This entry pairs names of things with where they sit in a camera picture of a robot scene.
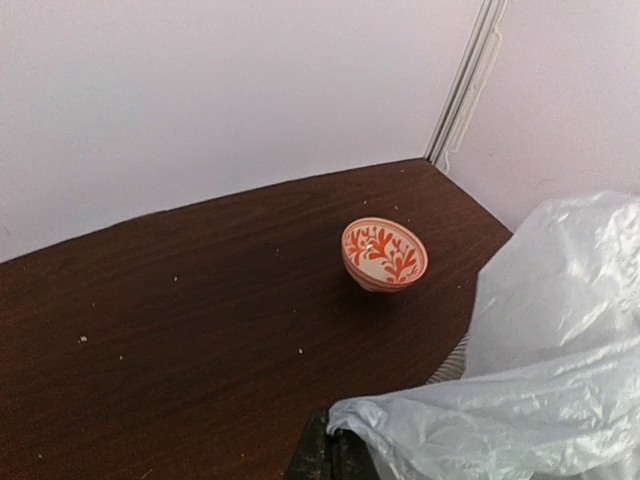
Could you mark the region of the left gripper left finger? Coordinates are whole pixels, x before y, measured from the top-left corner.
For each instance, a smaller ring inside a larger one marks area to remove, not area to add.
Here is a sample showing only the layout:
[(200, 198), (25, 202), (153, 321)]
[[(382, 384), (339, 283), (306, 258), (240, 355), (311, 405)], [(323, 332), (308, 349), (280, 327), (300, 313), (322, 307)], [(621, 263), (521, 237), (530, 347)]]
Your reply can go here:
[(315, 410), (307, 421), (287, 469), (288, 480), (332, 478), (332, 446), (327, 436), (328, 412)]

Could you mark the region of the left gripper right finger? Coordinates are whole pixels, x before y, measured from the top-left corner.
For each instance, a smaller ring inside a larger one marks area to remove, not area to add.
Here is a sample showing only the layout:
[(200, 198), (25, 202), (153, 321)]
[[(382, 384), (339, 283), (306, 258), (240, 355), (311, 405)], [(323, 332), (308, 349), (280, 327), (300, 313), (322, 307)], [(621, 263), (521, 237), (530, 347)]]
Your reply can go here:
[(337, 430), (330, 439), (333, 480), (380, 480), (366, 443), (354, 432)]

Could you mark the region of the grey mesh trash bin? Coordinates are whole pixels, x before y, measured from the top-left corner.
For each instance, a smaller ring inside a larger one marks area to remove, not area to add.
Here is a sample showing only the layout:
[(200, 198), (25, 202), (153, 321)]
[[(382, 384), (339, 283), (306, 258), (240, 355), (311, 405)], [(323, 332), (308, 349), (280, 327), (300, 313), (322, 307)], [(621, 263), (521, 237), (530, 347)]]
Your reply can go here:
[(443, 363), (426, 381), (427, 385), (459, 380), (466, 369), (466, 350), (469, 334), (465, 334)]

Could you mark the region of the light blue plastic trash bag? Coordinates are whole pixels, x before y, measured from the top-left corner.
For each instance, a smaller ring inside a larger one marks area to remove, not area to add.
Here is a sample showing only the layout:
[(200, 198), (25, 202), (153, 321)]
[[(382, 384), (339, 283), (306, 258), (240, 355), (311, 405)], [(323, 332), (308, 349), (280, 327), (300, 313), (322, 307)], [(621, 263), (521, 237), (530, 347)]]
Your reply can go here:
[(639, 475), (639, 199), (542, 203), (480, 271), (466, 368), (337, 402), (401, 479)]

